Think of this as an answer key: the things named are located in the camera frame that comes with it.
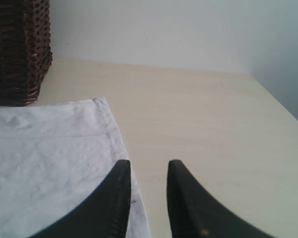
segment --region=white wall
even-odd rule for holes
[[[251,73],[298,118],[298,0],[52,0],[56,57]]]

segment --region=table surface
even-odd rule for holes
[[[241,218],[298,238],[298,121],[253,77],[54,59],[33,106],[98,96],[120,128],[153,238],[170,237],[172,159]]]

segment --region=white paper towel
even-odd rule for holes
[[[128,159],[105,98],[0,108],[0,238],[25,238],[78,206]],[[150,238],[132,171],[127,238]]]

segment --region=wicker basket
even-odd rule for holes
[[[37,100],[51,62],[49,0],[0,0],[0,105]]]

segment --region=black plastic claw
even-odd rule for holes
[[[125,238],[131,198],[130,171],[130,162],[119,160],[85,201],[31,238]]]
[[[173,238],[272,238],[216,201],[180,160],[169,162],[167,204]]]

